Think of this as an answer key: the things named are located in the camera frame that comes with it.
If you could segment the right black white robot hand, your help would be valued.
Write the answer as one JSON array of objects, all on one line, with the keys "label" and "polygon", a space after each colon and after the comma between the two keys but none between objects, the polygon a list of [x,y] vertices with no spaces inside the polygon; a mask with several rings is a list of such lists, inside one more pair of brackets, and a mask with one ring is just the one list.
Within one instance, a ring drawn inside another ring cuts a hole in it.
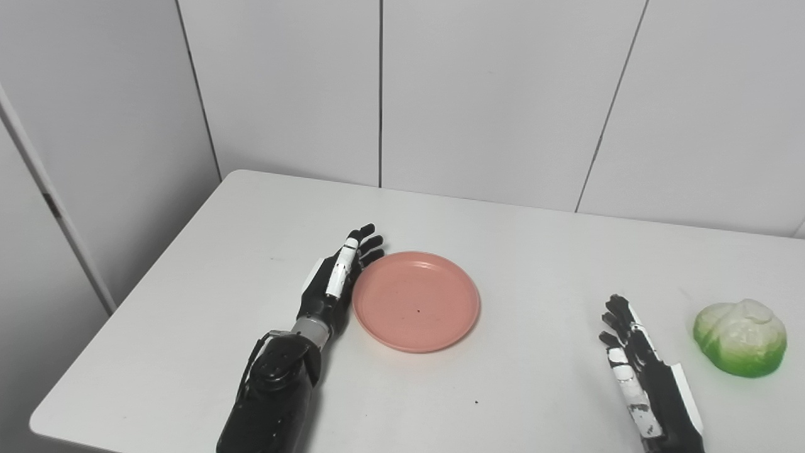
[{"label": "right black white robot hand", "polygon": [[599,339],[646,452],[704,452],[702,419],[682,364],[660,358],[624,296],[613,294]]}]

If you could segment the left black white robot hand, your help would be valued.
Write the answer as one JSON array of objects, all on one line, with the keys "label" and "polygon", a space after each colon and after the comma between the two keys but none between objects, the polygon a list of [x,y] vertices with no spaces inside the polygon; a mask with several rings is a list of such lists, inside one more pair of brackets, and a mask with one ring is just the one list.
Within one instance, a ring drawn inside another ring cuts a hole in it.
[{"label": "left black white robot hand", "polygon": [[383,243],[373,223],[350,232],[340,249],[322,261],[305,287],[298,319],[321,323],[330,338],[342,333],[354,284],[366,267],[385,256]]}]

